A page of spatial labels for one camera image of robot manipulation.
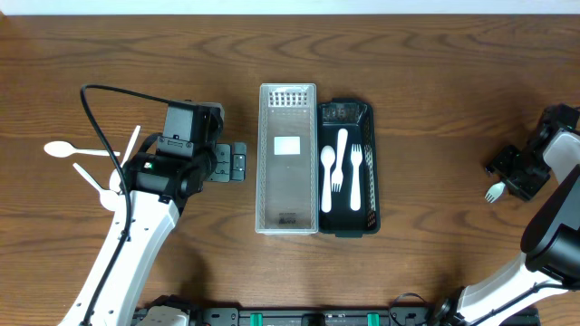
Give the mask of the clear perforated plastic basket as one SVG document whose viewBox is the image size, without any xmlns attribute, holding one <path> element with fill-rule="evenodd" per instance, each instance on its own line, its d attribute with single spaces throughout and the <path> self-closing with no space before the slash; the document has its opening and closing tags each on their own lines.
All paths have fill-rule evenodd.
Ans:
<svg viewBox="0 0 580 326">
<path fill-rule="evenodd" d="M 318 232 L 316 85 L 264 83 L 259 90 L 256 232 Z"/>
</svg>

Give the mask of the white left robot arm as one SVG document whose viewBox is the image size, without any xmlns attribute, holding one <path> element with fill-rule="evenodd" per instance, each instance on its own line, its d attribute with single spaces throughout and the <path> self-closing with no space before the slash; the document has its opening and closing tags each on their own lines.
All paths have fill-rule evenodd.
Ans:
<svg viewBox="0 0 580 326">
<path fill-rule="evenodd" d="M 160 248 L 189 197 L 216 174 L 230 182 L 230 161 L 246 146 L 154 133 L 116 163 L 118 189 L 106 209 L 109 233 L 64 325 L 129 325 Z"/>
</svg>

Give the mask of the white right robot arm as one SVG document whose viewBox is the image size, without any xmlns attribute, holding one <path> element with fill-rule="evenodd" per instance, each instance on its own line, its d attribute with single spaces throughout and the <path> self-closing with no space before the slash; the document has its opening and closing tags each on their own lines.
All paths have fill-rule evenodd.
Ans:
<svg viewBox="0 0 580 326">
<path fill-rule="evenodd" d="M 543 158 L 558 188 L 528 224 L 521 253 L 462 290 L 456 314 L 468 325 L 499 325 L 549 296 L 579 289 L 579 135 L 558 132 Z"/>
</svg>

